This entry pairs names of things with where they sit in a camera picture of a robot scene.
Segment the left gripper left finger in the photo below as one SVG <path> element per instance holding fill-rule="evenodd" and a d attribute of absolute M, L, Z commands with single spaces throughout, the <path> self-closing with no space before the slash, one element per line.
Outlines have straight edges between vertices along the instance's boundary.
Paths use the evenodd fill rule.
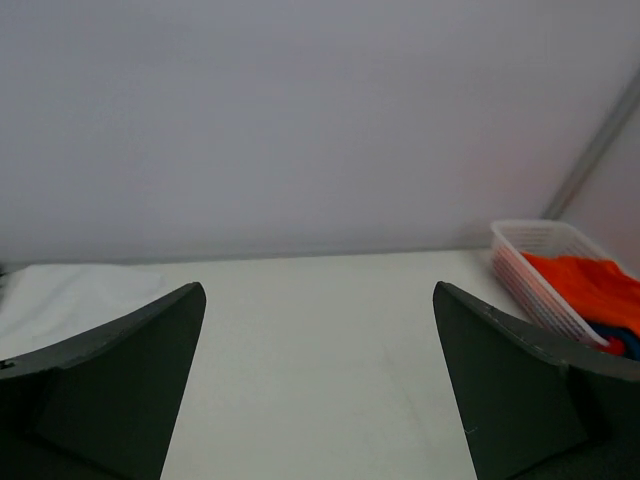
<path fill-rule="evenodd" d="M 160 478 L 205 310 L 192 282 L 2 360 L 2 478 Z"/>

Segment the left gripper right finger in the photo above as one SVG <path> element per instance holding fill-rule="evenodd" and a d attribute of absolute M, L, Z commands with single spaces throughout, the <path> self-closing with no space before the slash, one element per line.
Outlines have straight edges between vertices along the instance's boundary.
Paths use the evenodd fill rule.
<path fill-rule="evenodd" d="M 639 364 L 517 319 L 457 286 L 437 331 L 480 479 L 636 479 Z"/>

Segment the white t shirt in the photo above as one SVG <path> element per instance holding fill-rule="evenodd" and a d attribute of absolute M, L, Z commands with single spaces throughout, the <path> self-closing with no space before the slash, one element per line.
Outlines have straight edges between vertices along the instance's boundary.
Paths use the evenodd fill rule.
<path fill-rule="evenodd" d="M 39 350 L 163 297 L 162 275 L 108 264 L 32 265 L 1 280 L 1 358 Z"/>

